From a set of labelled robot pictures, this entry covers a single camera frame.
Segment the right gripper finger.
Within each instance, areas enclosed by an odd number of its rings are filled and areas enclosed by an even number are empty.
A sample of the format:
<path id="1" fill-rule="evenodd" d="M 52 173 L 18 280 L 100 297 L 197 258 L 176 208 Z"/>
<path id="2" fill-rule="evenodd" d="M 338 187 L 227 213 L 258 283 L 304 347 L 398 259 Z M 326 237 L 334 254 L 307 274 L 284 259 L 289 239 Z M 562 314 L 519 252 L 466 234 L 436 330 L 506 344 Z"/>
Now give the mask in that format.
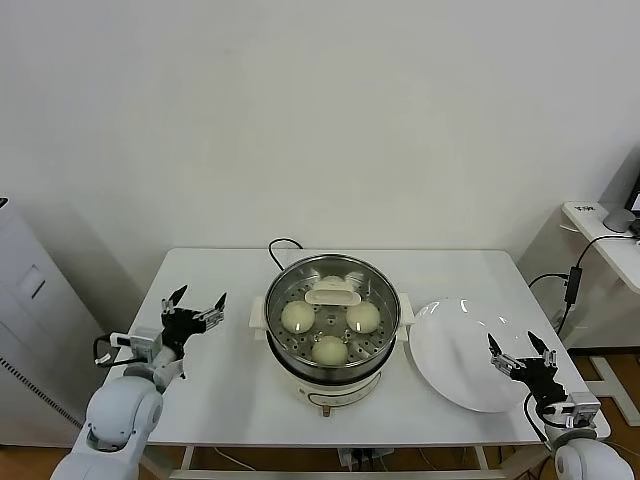
<path id="1" fill-rule="evenodd" d="M 505 354 L 491 334 L 487 335 L 491 364 L 502 374 L 513 381 L 522 381 L 523 363 L 521 360 Z"/>
<path id="2" fill-rule="evenodd" d="M 545 342 L 532 331 L 528 332 L 528 338 L 532 347 L 538 353 L 537 357 L 528 360 L 528 365 L 536 368 L 556 368 L 557 352 L 550 350 Z"/>

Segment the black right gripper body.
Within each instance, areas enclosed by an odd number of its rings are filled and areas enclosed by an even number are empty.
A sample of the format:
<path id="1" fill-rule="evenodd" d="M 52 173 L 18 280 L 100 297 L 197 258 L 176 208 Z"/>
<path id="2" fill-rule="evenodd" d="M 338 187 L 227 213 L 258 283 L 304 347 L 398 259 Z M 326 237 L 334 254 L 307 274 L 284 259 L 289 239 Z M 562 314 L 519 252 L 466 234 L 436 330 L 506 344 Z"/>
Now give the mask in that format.
<path id="1" fill-rule="evenodd" d="M 555 365 L 546 365 L 542 358 L 524 358 L 519 369 L 519 381 L 530 390 L 537 403 L 564 402 L 568 395 L 564 387 L 554 378 L 558 371 Z"/>

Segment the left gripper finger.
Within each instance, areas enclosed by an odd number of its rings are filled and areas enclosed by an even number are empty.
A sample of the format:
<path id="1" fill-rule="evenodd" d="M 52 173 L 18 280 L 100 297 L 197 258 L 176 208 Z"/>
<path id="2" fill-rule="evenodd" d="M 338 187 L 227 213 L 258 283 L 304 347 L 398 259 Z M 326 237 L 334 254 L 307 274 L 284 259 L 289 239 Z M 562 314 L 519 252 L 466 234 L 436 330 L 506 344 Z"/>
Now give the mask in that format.
<path id="1" fill-rule="evenodd" d="M 179 304 L 187 289 L 188 286 L 183 285 L 175 290 L 168 298 L 163 298 L 161 300 L 161 314 L 173 315 L 175 313 L 175 307 Z"/>
<path id="2" fill-rule="evenodd" d="M 197 321 L 204 330 L 213 329 L 224 320 L 226 297 L 227 293 L 223 293 L 213 307 L 197 315 Z"/>

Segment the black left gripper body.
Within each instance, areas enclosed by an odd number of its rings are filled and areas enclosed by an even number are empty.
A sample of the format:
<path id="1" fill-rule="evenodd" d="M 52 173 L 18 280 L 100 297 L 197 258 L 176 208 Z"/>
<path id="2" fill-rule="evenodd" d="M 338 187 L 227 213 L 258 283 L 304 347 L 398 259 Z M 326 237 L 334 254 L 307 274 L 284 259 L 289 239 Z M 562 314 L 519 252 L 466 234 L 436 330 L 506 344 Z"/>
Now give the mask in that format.
<path id="1" fill-rule="evenodd" d="M 192 335 L 206 332 L 206 323 L 196 315 L 197 311 L 184 308 L 161 314 L 162 344 L 175 354 L 177 360 L 184 358 L 185 344 Z"/>

